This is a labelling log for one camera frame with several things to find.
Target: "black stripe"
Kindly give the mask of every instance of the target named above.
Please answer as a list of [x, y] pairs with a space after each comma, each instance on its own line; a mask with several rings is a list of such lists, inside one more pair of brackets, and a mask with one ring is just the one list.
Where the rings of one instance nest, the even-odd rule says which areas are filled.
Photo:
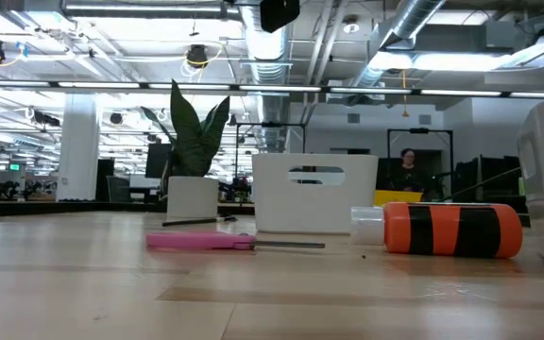
[[500, 245], [501, 225], [493, 208], [461, 208], [454, 256], [493, 258]]
[[430, 207], [409, 204], [408, 213], [411, 219], [409, 253], [419, 255], [434, 254], [434, 227]]

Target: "snake plant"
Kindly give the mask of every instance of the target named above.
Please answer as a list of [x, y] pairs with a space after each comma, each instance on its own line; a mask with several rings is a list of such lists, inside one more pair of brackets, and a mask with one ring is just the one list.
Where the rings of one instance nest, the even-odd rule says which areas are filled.
[[157, 123], [169, 138], [172, 147], [172, 164], [167, 164], [171, 172], [167, 176], [203, 177], [212, 166], [213, 157], [222, 142], [222, 132], [230, 116], [230, 97], [213, 107], [207, 118], [200, 122], [195, 108], [179, 91], [178, 84], [171, 82], [171, 123], [177, 137], [174, 138], [157, 114], [142, 107], [144, 115]]

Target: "bottle cap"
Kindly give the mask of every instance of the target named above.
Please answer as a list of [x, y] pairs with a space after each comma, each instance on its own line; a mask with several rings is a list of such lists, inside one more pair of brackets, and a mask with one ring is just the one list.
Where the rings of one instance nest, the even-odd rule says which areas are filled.
[[351, 242], [360, 246], [383, 246], [385, 221], [382, 207], [351, 208]]

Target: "person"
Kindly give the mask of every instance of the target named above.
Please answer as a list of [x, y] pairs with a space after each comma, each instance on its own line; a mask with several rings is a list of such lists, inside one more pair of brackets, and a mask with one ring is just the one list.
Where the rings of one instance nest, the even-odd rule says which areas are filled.
[[402, 165], [396, 171], [394, 188], [407, 192], [422, 193], [425, 190], [425, 177], [415, 167], [415, 150], [405, 148], [400, 152]]

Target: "computer monitor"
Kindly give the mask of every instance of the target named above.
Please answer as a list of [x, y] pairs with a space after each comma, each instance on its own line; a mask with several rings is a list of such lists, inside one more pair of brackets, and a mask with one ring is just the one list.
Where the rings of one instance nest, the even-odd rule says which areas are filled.
[[162, 177], [170, 150], [170, 144], [150, 144], [148, 146], [146, 174], [144, 175], [147, 179], [160, 179]]

